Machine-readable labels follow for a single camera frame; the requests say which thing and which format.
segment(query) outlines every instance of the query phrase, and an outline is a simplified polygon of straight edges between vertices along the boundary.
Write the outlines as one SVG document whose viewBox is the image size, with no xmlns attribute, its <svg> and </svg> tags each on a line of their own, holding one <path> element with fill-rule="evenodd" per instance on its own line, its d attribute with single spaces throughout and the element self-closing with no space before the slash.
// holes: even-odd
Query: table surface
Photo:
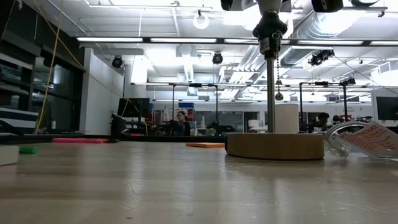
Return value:
<svg viewBox="0 0 398 224">
<path fill-rule="evenodd" d="M 398 162 L 258 161 L 184 143 L 38 144 L 0 167 L 0 222 L 396 223 Z"/>
</svg>

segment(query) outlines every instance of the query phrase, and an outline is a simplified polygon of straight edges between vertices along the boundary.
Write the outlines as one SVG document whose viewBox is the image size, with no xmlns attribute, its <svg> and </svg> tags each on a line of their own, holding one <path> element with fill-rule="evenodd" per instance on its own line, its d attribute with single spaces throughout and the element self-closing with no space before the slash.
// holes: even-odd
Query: ceiling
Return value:
<svg viewBox="0 0 398 224">
<path fill-rule="evenodd" d="M 59 8 L 61 0 L 36 0 L 44 14 L 54 24 L 59 23 Z M 358 20 L 343 30 L 335 38 L 337 39 L 396 39 L 398 37 L 398 4 L 392 5 L 392 0 L 380 1 L 379 6 L 387 6 L 386 15 L 378 17 L 381 7 L 368 9 L 362 13 Z M 24 0 L 33 8 L 36 8 L 34 0 Z M 120 8 L 98 8 L 90 7 L 108 6 L 112 4 L 139 5 L 145 2 L 147 5 L 165 5 L 173 3 L 172 0 L 64 0 L 63 11 L 66 19 L 63 20 L 62 29 L 70 36 L 116 36 L 116 37 L 252 37 L 251 31 L 243 26 L 224 25 L 225 12 L 221 10 L 219 0 L 180 0 L 181 5 L 203 3 L 204 6 L 213 7 L 212 10 L 203 9 L 202 14 L 209 17 L 209 25 L 206 29 L 198 29 L 193 25 L 193 17 L 197 15 L 196 10 L 171 10 L 171 9 L 120 9 Z M 302 20 L 311 13 L 310 0 L 292 0 L 295 10 L 292 11 L 293 30 L 302 28 Z M 345 22 L 346 18 L 339 18 L 336 24 Z M 152 82 L 165 82 L 168 77 L 176 78 L 178 73 L 184 73 L 181 58 L 176 57 L 178 44 L 99 44 L 102 50 L 117 52 L 118 49 L 143 49 L 153 69 L 149 70 L 149 80 Z M 193 63 L 194 75 L 215 74 L 218 75 L 223 65 L 239 64 L 248 51 L 248 45 L 196 45 L 197 54 L 201 55 Z M 377 68 L 378 64 L 398 58 L 398 48 L 395 47 L 334 47 L 336 57 L 333 57 L 311 70 L 304 69 L 306 59 L 302 58 L 303 64 L 298 63 L 291 68 L 281 68 L 281 75 L 286 75 L 284 83 L 298 84 L 311 80 L 332 80 L 343 74 L 351 74 L 352 68 L 357 69 L 369 78 L 371 70 Z M 224 57 L 221 65 L 213 65 L 211 60 L 214 52 L 220 51 Z M 109 53 L 99 54 L 111 58 Z M 130 63 L 132 56 L 125 55 L 126 63 Z M 369 80 L 357 74 L 359 82 L 367 83 Z"/>
</svg>

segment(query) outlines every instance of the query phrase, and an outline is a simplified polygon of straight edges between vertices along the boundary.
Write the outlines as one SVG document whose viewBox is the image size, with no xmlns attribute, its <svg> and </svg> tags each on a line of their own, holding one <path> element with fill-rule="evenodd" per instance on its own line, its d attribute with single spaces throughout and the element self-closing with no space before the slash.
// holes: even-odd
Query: wooden cylinder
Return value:
<svg viewBox="0 0 398 224">
<path fill-rule="evenodd" d="M 325 155 L 320 134 L 229 133 L 226 151 L 251 159 L 309 160 Z"/>
</svg>

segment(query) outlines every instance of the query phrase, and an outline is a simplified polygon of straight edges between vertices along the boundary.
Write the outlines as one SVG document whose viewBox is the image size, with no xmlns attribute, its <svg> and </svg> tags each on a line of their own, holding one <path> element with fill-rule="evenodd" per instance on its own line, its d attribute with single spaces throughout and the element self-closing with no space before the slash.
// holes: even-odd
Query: security camera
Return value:
<svg viewBox="0 0 398 224">
<path fill-rule="evenodd" d="M 213 57 L 213 64 L 219 65 L 223 63 L 223 56 L 221 56 L 221 52 L 215 52 Z"/>
<path fill-rule="evenodd" d="M 121 55 L 117 55 L 114 57 L 113 62 L 112 62 L 112 66 L 114 68 L 121 68 L 123 65 L 123 60 L 122 60 L 122 56 Z"/>
</svg>

